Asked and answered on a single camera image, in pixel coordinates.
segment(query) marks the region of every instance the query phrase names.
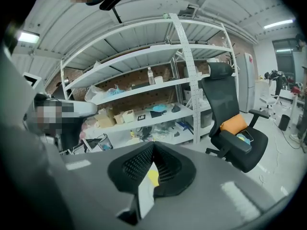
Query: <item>white floor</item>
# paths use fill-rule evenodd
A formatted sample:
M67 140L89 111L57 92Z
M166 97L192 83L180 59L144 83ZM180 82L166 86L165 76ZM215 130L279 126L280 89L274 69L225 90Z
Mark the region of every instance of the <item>white floor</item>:
M254 126L255 129L268 136L269 142L258 165L246 174L263 186L276 201L297 189L307 168L307 154L289 138L290 134L296 132L295 125L289 124L290 127L285 131L284 136L294 148L299 149L292 148L286 142L282 131L274 124L274 122L277 125L279 124L282 114L290 116L291 113L292 105L290 102L283 100L281 102L283 105L275 106L276 115L272 115L270 119L260 117ZM265 107L261 102L255 105L257 108L260 106ZM244 116L246 123L249 124L253 115L241 114ZM302 114L302 109L297 108L293 118L294 123L297 123L300 114ZM204 136L198 145L189 143L182 146L200 152L205 152L206 148L216 149L211 144L208 135Z

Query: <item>fluorescent light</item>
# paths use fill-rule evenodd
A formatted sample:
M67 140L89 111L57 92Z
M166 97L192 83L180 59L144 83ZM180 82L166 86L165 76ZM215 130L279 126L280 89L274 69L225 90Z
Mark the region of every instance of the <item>fluorescent light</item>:
M36 44L39 40L39 34L21 31L18 41Z
M271 27L277 26L277 25L290 24L290 23L293 23L293 20L279 21L279 22L276 22L276 23L273 23L273 24L270 24L270 25L266 25L264 27L264 29L268 29L268 28L271 28Z
M277 49L276 52L279 53L279 52L291 52L292 49L291 48L285 48L285 49Z

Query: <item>orange cushion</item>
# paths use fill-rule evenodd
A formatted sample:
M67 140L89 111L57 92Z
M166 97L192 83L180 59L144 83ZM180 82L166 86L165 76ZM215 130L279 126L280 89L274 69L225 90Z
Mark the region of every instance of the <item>orange cushion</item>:
M241 114L238 114L231 119L228 119L227 121L223 122L220 126L221 130L227 130L231 134L236 135L243 129L246 129L248 125L246 124L243 116Z

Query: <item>black office chair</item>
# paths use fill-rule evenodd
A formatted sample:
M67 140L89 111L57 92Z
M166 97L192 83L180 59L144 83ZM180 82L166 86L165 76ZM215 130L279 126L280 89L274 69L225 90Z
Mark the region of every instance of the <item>black office chair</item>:
M251 144L247 144L232 133L220 130L220 125L240 113L236 95L233 70L226 63L209 63L210 77L201 81L203 91L207 96L213 112L214 125L209 133L211 143L217 150L207 148L206 153L215 153L219 158L225 157L235 167L247 173L252 170L262 158L268 144L268 137L254 129L259 117L269 118L265 112L250 110L254 115L246 131L253 137Z

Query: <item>black mesh object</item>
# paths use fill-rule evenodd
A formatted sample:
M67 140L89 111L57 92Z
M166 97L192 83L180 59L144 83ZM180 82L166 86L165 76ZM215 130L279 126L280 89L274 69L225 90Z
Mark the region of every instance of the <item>black mesh object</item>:
M142 147L112 161L107 172L120 192L136 195L153 162L159 171L159 186L154 189L154 197L178 195L195 178L192 161L161 142L144 142Z
M209 65L210 75L213 74L215 77L202 79L201 85L213 112L214 125L209 134L209 137L212 137L219 131L223 122L239 114L240 111L235 78L230 74L231 66L226 63L209 63Z

